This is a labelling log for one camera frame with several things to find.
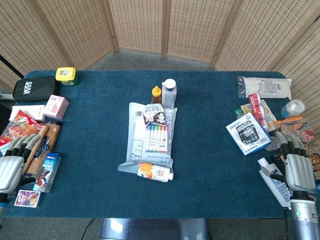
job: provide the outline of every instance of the blue tablecloth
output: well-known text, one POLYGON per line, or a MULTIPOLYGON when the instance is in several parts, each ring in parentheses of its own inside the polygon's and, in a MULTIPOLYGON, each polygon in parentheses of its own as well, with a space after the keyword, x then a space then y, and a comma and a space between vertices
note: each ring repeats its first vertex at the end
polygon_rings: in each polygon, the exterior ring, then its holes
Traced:
MULTIPOLYGON (((54 76, 33 71, 26 78, 54 76)), ((225 126, 238 98, 237 76, 284 78, 278 72, 79 71, 60 88, 70 104, 54 152, 63 155, 51 192, 39 207, 10 207, 7 216, 106 218, 282 218, 283 210, 225 126), (174 179, 159 182, 117 171, 126 160, 129 103, 149 104, 151 90, 177 83, 172 142, 174 179)), ((277 119, 289 100, 265 99, 277 119)))

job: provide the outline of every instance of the white box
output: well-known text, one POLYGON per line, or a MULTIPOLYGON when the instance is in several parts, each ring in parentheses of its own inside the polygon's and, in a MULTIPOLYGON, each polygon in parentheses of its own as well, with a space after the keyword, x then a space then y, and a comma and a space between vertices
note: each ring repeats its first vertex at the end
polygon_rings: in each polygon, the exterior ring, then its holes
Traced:
POLYGON ((270 136, 249 112, 226 126, 244 155, 257 152, 271 143, 270 136))
POLYGON ((44 115, 49 118, 62 120, 69 105, 67 99, 62 96, 51 95, 44 108, 44 115))
POLYGON ((12 106, 12 112, 9 121, 12 121, 18 114, 19 110, 29 115, 33 120, 44 122, 46 116, 44 115, 45 105, 23 105, 12 106))

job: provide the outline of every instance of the robotic hand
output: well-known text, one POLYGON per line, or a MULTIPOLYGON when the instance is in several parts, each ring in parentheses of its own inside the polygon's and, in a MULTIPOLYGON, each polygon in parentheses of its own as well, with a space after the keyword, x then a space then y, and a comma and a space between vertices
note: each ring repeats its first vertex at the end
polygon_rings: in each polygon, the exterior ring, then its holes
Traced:
POLYGON ((312 163, 299 138, 286 131, 276 132, 285 158, 285 174, 269 177, 285 182, 293 191, 290 198, 295 237, 297 240, 320 240, 316 198, 309 195, 316 188, 312 163))
POLYGON ((17 137, 0 158, 0 225, 9 205, 9 195, 14 193, 18 186, 35 182, 37 176, 44 171, 42 168, 32 177, 22 177, 25 163, 39 139, 40 136, 35 133, 17 137))

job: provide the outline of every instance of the black pouch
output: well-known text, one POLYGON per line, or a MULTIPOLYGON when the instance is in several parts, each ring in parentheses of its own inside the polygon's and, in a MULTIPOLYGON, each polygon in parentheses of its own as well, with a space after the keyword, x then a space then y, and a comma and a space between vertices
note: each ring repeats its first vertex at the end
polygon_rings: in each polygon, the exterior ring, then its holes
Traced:
POLYGON ((16 82, 12 96, 22 103, 47 101, 52 94, 59 95, 59 86, 54 76, 21 79, 16 82))

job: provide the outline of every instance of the white rice bag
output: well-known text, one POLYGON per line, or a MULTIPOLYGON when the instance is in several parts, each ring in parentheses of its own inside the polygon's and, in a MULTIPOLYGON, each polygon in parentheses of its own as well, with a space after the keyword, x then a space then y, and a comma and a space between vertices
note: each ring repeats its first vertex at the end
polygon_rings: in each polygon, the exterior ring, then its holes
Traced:
POLYGON ((261 98, 292 99, 290 78, 259 78, 238 76, 239 98, 259 93, 261 98))

